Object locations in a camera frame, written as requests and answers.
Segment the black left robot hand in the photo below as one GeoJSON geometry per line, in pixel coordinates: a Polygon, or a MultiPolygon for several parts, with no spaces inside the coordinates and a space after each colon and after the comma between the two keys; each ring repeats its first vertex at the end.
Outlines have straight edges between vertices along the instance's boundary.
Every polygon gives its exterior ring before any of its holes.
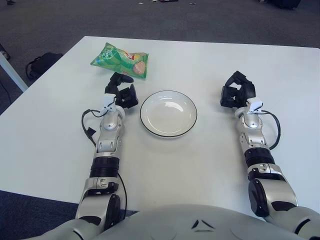
{"type": "Polygon", "coordinates": [[[108,85],[105,87],[104,93],[114,94],[116,98],[116,105],[124,109],[132,108],[139,103],[133,82],[134,79],[132,77],[115,72],[111,76],[108,85]],[[118,86],[120,86],[122,83],[130,83],[130,87],[119,90],[118,86]]]}

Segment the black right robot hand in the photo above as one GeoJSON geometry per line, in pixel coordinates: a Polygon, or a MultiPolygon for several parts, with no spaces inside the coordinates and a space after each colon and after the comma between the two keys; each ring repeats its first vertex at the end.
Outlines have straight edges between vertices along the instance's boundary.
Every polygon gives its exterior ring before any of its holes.
{"type": "Polygon", "coordinates": [[[247,106],[247,100],[256,97],[254,84],[244,74],[236,71],[222,87],[220,105],[227,108],[247,106]]]}

